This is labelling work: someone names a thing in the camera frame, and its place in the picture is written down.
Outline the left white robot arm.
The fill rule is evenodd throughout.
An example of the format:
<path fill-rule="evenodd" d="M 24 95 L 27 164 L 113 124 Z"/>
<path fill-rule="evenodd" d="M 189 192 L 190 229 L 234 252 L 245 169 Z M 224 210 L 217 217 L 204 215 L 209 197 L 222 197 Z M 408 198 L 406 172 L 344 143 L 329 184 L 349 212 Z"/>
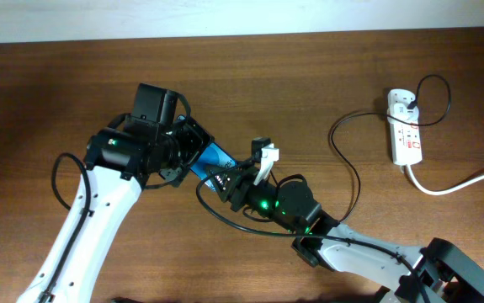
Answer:
<path fill-rule="evenodd" d="M 20 302 L 88 302 L 120 225 L 145 190 L 178 187 L 213 141 L 181 93 L 142 83 L 129 113 L 73 160 L 80 181 L 57 238 Z"/>

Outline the blue screen Galaxy smartphone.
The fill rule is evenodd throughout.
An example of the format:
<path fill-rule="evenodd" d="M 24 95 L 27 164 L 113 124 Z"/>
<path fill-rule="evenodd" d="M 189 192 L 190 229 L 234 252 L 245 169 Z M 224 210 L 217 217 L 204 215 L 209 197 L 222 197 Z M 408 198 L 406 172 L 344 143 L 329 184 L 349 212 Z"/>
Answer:
<path fill-rule="evenodd" d="M 208 165 L 217 167 L 232 167 L 236 160 L 215 143 L 215 138 L 195 119 L 179 115 L 176 122 L 183 122 L 183 128 L 177 130 L 175 139 L 178 141 L 179 159 L 182 165 L 173 170 L 173 184 L 178 187 L 185 176 L 192 172 L 200 179 L 206 177 L 205 168 Z"/>

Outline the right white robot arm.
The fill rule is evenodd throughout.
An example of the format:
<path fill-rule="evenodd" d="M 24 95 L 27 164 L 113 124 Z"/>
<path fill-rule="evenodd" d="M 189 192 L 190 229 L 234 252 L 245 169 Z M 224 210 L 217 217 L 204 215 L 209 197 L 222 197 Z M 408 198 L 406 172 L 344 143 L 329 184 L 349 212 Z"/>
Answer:
<path fill-rule="evenodd" d="M 484 302 L 484 269 L 455 244 L 434 238 L 426 247 L 403 246 L 367 237 L 322 210 L 303 176 L 277 184 L 257 176 L 252 165 L 205 167 L 221 201 L 283 227 L 282 237 L 292 238 L 292 248 L 310 266 L 371 280 L 387 289 L 385 300 Z"/>

